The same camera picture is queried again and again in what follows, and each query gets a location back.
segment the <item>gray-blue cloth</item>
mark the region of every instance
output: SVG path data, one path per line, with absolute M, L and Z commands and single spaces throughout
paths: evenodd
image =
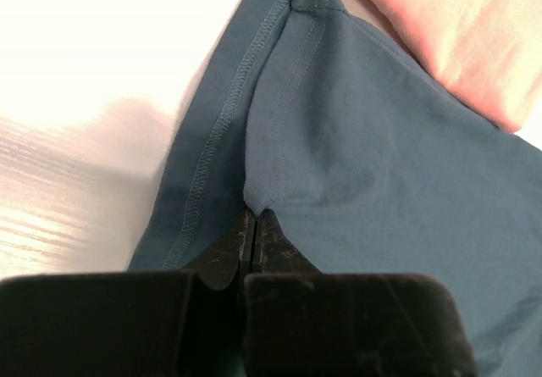
M 340 0 L 242 2 L 130 268 L 181 268 L 244 202 L 323 272 L 440 280 L 481 377 L 542 375 L 542 152 Z

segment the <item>pink towel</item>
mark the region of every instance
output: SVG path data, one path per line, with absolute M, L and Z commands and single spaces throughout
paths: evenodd
M 373 1 L 442 86 L 502 129 L 542 106 L 536 0 Z

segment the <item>peach colored cloth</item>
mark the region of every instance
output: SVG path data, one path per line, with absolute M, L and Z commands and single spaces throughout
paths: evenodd
M 542 104 L 537 0 L 373 1 L 441 85 L 503 130 Z

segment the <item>pink cloth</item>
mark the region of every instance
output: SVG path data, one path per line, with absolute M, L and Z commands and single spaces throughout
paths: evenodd
M 502 129 L 542 106 L 536 0 L 373 1 L 442 86 Z

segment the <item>white surface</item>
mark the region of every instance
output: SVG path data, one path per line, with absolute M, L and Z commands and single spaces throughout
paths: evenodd
M 239 1 L 0 0 L 0 278 L 125 268 Z

